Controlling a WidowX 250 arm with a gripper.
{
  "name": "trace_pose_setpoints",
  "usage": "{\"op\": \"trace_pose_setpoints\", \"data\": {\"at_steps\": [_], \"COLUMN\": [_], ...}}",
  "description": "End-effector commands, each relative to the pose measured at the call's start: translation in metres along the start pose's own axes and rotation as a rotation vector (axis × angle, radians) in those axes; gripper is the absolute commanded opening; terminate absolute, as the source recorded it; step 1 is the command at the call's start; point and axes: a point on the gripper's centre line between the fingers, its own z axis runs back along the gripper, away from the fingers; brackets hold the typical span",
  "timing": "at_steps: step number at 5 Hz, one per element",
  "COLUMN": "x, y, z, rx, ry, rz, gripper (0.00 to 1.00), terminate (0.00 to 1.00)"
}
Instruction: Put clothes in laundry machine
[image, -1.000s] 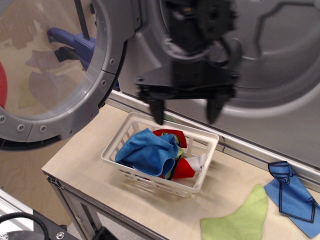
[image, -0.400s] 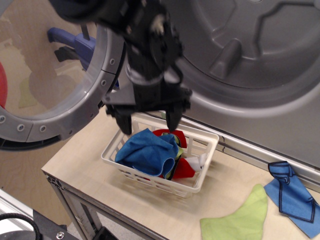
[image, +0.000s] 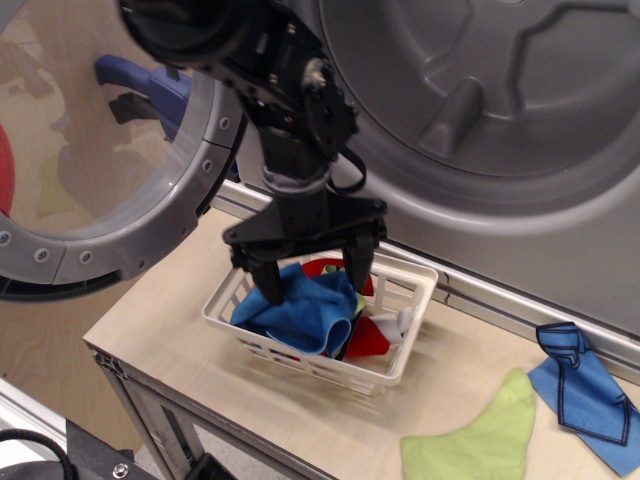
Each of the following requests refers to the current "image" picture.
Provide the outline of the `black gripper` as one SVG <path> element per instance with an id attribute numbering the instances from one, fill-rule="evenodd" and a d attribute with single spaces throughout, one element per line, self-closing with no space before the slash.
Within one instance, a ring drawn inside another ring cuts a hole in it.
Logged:
<path id="1" fill-rule="evenodd" d="M 249 271 L 270 305 L 281 305 L 283 284 L 277 260 L 342 249 L 355 291 L 367 284 L 374 250 L 387 238 L 387 205 L 379 199 L 341 196 L 323 190 L 311 196 L 277 197 L 262 211 L 223 234 L 232 265 Z"/>

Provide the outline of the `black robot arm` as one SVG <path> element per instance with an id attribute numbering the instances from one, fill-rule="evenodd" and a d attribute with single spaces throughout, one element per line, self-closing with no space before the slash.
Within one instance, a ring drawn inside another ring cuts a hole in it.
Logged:
<path id="1" fill-rule="evenodd" d="M 355 290 L 368 281 L 386 236 L 386 204 L 337 186 L 339 158 L 364 162 L 348 146 L 357 112 L 335 82 L 321 40 L 278 1 L 123 1 L 122 20 L 154 59 L 204 73 L 231 88 L 257 129 L 271 203 L 224 233 L 236 268 L 278 305 L 282 259 L 337 249 Z"/>

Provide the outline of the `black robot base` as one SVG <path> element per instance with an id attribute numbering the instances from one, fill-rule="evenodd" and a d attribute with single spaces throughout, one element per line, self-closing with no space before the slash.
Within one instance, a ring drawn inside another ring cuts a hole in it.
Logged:
<path id="1" fill-rule="evenodd" d="M 52 438 L 26 429 L 4 429 L 1 441 L 35 443 L 49 450 L 54 460 L 34 460 L 1 468 L 2 479 L 155 479 L 138 466 L 132 453 L 115 450 L 73 422 L 64 450 Z"/>

